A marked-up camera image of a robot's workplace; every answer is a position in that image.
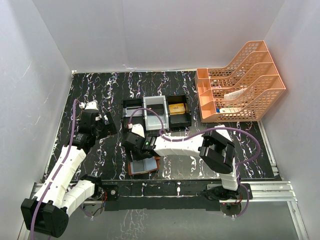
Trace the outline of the brown leather card holder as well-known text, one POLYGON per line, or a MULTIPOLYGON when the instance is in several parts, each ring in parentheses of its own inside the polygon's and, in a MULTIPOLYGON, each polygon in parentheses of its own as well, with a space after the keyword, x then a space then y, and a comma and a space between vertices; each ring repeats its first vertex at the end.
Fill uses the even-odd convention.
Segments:
POLYGON ((128 174, 134 176, 157 171, 160 168, 159 160, 159 156, 153 156, 143 160, 133 160, 128 163, 128 174))

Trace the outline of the black plastic bin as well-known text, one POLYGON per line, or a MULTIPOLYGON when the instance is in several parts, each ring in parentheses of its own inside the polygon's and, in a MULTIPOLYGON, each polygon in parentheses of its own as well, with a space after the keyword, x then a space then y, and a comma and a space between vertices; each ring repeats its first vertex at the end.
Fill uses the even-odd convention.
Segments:
MULTIPOLYGON (((124 130, 127 128, 127 125, 129 123, 132 113, 135 110, 143 107, 143 99, 142 98, 124 99, 122 101, 121 106, 122 106, 122 129, 124 130)), ((146 129, 144 113, 141 109, 134 113, 131 123, 133 125, 141 124, 143 129, 144 130, 146 129)))

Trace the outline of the white plastic bin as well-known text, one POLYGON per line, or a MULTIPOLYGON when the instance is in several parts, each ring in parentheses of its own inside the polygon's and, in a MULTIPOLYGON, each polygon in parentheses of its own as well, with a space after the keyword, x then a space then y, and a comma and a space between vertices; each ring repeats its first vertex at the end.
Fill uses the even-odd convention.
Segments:
POLYGON ((169 128, 169 111, 167 107, 167 99, 162 96, 147 96, 143 97, 143 107, 147 109, 147 105, 163 104, 164 115, 148 115, 148 111, 144 110, 145 127, 147 131, 155 131, 169 128))

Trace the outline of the black bin with gold card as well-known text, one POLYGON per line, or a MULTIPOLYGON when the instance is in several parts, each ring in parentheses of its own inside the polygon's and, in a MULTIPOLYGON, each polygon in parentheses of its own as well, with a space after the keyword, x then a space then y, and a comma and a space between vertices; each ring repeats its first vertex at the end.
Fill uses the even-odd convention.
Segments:
POLYGON ((168 95, 166 100, 169 111, 169 127, 171 129, 190 127, 192 117, 188 97, 185 94, 168 95))

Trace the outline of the orange mesh file organizer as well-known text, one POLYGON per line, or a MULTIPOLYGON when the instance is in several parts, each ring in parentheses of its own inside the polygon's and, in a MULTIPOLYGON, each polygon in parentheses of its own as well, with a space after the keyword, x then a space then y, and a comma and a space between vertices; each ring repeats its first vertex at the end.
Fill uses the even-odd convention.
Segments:
POLYGON ((203 123, 259 121, 286 90, 264 40, 245 43, 225 67, 197 68, 195 86, 203 123), (236 99, 224 100, 224 94, 243 88, 236 99), (217 113, 221 108, 242 110, 217 113))

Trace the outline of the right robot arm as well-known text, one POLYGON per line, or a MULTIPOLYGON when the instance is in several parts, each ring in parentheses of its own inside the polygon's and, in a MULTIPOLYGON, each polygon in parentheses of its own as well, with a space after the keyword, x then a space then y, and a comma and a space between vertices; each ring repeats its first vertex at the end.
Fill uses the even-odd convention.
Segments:
POLYGON ((173 155, 200 158, 219 174, 223 189, 235 192, 239 188, 234 159, 235 144, 224 125, 185 137, 163 133, 144 135, 132 128, 124 134, 121 146, 132 153, 137 161, 173 155))

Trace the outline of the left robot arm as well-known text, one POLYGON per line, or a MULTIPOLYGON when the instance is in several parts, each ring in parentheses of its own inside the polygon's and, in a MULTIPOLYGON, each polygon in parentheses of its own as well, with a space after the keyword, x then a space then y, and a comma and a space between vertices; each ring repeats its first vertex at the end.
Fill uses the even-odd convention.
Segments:
POLYGON ((60 157, 45 183, 32 198, 21 204, 26 228, 33 238, 42 233, 59 238, 67 228, 71 214, 90 197, 100 194, 100 177, 84 175, 74 186, 70 183, 80 164, 97 141, 117 134, 110 112, 100 116, 97 109, 82 111, 77 132, 63 146, 60 157))

